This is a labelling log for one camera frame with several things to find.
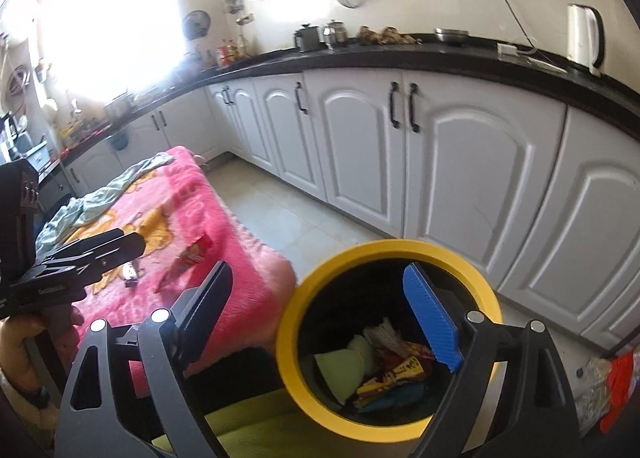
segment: floor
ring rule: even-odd
[[[233,159],[208,174],[213,188],[256,237],[288,258],[302,279],[318,263],[353,245],[382,238],[252,164]],[[530,316],[500,302],[505,324],[524,326]],[[572,388],[575,372],[596,352],[579,341],[550,329]],[[487,390],[484,405],[467,443],[481,443],[497,404],[504,369]],[[389,456],[404,456],[393,446]]]

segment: window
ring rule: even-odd
[[[60,0],[57,73],[106,102],[159,81],[184,53],[175,0]]]

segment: yellow-green fabric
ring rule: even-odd
[[[316,424],[287,390],[243,400],[205,418],[231,458],[353,458],[358,456],[356,446],[363,450],[362,442]],[[173,451],[166,436],[153,444]]]

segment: pink fleece blanket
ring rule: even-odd
[[[202,371],[219,359],[248,346],[273,345],[278,321],[295,285],[296,276],[286,258],[257,240],[233,216],[194,163],[191,152],[169,151],[175,161],[133,183],[127,192],[94,223],[78,229],[70,240],[112,228],[133,230],[145,237],[139,258],[140,281],[125,287],[120,269],[87,287],[87,298],[76,303],[85,317],[82,338],[92,321],[104,318],[111,326],[139,323],[156,308],[170,307],[178,296],[197,287],[218,260],[226,261],[234,276],[233,290],[207,343],[202,358],[186,374]],[[204,260],[175,281],[160,286],[165,271],[194,239],[206,234],[212,244]],[[78,340],[68,341],[74,351]],[[131,363],[136,393],[148,387],[139,362]]]

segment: metal bowl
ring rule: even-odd
[[[469,38],[469,31],[456,29],[433,29],[436,37],[444,44],[462,45]]]

